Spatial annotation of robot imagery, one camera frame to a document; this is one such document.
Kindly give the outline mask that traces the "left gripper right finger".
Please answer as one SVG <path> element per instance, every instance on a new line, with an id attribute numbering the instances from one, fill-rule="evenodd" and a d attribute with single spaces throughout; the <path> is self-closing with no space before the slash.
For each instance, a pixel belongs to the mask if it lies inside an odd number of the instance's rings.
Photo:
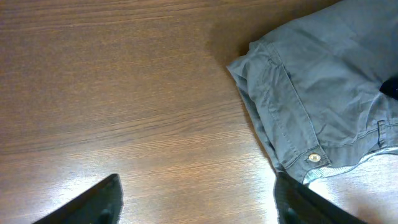
<path id="1" fill-rule="evenodd" d="M 365 224 L 285 172 L 276 173 L 274 197 L 280 224 Z"/>

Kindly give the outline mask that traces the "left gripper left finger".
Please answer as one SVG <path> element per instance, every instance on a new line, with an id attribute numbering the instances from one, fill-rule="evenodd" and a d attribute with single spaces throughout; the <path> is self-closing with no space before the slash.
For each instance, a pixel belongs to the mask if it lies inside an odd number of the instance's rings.
<path id="1" fill-rule="evenodd" d="M 122 208 L 121 181 L 111 174 L 34 224 L 118 224 Z"/>

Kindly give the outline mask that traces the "grey shorts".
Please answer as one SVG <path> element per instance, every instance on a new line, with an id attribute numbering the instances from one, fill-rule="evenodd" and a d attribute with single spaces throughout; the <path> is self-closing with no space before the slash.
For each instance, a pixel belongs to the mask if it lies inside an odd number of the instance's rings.
<path id="1" fill-rule="evenodd" d="M 252 42 L 228 67 L 272 165 L 308 184 L 397 153 L 397 1 L 340 1 Z"/>

